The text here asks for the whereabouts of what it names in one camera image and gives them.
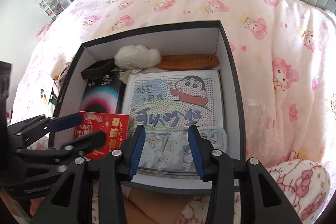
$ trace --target wooden comb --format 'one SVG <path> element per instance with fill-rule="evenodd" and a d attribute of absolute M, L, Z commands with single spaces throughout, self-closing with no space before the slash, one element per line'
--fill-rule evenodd
<path fill-rule="evenodd" d="M 218 64 L 219 60 L 214 54 L 183 54 L 163 55 L 157 67 L 166 70 L 199 70 L 212 69 Z"/>

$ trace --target person's leg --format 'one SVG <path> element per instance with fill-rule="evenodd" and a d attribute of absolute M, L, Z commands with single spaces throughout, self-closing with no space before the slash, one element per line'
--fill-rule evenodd
<path fill-rule="evenodd" d="M 131 189 L 128 200 L 158 224 L 175 224 L 192 196 Z"/>
<path fill-rule="evenodd" d="M 126 213 L 127 224 L 157 224 L 150 219 L 142 211 L 139 210 L 133 203 L 124 198 L 124 207 Z"/>

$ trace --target bead art board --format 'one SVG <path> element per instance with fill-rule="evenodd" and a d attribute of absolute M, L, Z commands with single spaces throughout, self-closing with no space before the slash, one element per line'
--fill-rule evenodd
<path fill-rule="evenodd" d="M 123 103 L 129 128 L 220 126 L 221 86 L 217 70 L 171 71 L 130 75 Z"/>
<path fill-rule="evenodd" d="M 218 71 L 130 75 L 122 113 L 130 115 L 129 133 L 138 124 L 146 128 L 139 173 L 195 178 L 188 127 L 194 124 L 223 128 Z M 222 132 L 202 130 L 200 134 L 223 150 Z"/>

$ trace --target pink blanket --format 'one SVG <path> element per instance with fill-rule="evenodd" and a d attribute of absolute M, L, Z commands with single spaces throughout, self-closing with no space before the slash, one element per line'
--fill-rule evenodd
<path fill-rule="evenodd" d="M 230 42 L 247 156 L 265 166 L 322 161 L 334 188 L 336 18 L 299 0 L 75 0 L 36 47 L 17 89 L 12 122 L 52 115 L 32 100 L 36 80 L 42 71 L 59 75 L 81 42 L 196 20 L 220 20 Z"/>

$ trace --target cardboard box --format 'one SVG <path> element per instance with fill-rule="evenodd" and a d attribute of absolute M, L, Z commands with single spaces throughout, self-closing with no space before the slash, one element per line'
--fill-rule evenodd
<path fill-rule="evenodd" d="M 54 116 L 79 110 L 86 86 L 81 71 L 99 60 L 113 58 L 122 46 L 144 45 L 162 55 L 216 54 L 220 62 L 224 129 L 228 137 L 227 154 L 245 160 L 245 123 L 241 92 L 230 45 L 220 21 L 195 21 L 149 26 L 120 32 L 83 43 L 73 59 L 58 97 Z M 72 139 L 74 129 L 58 132 L 54 147 Z M 211 182 L 160 178 L 136 174 L 132 187 L 166 193 L 209 194 Z"/>

